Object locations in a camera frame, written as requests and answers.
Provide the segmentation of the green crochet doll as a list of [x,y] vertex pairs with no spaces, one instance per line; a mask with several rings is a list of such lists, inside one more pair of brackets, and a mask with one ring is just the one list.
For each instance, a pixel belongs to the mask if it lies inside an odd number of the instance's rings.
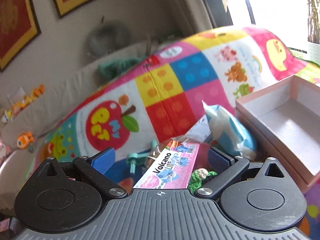
[[205,168],[195,170],[189,179],[188,190],[194,193],[197,189],[201,188],[205,183],[214,179],[217,173],[214,171],[207,171]]

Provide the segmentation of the grey round wall ornament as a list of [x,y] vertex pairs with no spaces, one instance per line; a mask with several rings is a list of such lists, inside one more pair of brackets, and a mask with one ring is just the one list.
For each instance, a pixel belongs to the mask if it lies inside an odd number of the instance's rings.
[[106,21],[103,16],[100,23],[88,34],[86,47],[90,56],[99,58],[127,47],[130,42],[131,32],[123,22]]

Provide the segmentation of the orange clownfish toy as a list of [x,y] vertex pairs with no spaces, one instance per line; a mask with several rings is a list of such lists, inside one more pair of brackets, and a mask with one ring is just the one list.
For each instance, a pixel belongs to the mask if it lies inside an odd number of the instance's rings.
[[17,137],[17,147],[20,149],[27,148],[32,142],[34,137],[31,132],[23,132]]

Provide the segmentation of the pink Volcano toy box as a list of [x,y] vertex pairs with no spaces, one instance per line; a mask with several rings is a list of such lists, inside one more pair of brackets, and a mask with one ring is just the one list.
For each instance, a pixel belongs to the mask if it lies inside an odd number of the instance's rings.
[[199,149],[195,142],[169,142],[134,188],[186,189]]

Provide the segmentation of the teal plastic hand crank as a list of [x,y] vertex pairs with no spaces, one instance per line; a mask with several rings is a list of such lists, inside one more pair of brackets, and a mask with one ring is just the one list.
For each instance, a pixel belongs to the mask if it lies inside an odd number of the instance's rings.
[[158,142],[156,139],[151,140],[150,142],[151,149],[144,153],[130,153],[127,155],[126,163],[130,167],[130,174],[135,174],[136,166],[141,166],[146,164],[146,160],[152,159],[155,160],[156,158],[156,147]]

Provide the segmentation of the tall potted palm plant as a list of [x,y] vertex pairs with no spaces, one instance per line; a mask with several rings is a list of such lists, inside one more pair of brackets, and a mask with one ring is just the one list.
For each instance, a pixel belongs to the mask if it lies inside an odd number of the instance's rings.
[[319,0],[308,0],[308,41],[319,44]]

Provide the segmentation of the white paper card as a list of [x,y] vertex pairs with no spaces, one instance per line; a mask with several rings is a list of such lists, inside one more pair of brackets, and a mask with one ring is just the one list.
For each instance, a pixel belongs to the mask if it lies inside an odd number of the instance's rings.
[[207,116],[203,115],[196,124],[189,129],[186,136],[198,142],[209,143],[212,140],[212,134],[209,129]]

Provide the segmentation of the teal knitted cloth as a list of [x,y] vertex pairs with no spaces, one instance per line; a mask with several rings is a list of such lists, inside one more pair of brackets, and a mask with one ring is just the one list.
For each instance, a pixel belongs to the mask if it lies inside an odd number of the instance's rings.
[[143,62],[146,56],[115,59],[98,65],[98,71],[105,81],[111,81],[135,65]]

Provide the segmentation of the blue white tissue pack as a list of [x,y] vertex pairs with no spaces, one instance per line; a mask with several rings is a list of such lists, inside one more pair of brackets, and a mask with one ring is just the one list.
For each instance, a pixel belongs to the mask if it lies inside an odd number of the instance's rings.
[[221,105],[202,104],[213,140],[228,155],[240,155],[254,161],[258,155],[257,141],[249,130]]

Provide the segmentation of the colourful cartoon play mat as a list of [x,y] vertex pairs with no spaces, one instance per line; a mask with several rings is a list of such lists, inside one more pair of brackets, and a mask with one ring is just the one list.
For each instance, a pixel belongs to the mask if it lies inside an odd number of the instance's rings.
[[[53,135],[52,155],[15,200],[25,226],[19,239],[306,239],[298,228],[304,192],[250,130],[256,159],[229,155],[235,164],[194,193],[135,189],[154,160],[135,174],[126,163],[153,139],[156,158],[176,140],[200,144],[192,173],[213,171],[209,149],[225,151],[213,136],[209,143],[186,136],[205,115],[202,103],[236,117],[238,98],[293,75],[319,85],[318,66],[256,26],[204,31],[152,55],[86,99]],[[101,174],[91,158],[109,147],[115,163]]]

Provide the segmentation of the pink cardboard box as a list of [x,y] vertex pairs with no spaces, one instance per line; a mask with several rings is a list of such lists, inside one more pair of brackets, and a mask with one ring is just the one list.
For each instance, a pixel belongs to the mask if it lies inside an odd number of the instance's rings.
[[235,115],[302,192],[319,180],[319,85],[293,75],[238,98]]

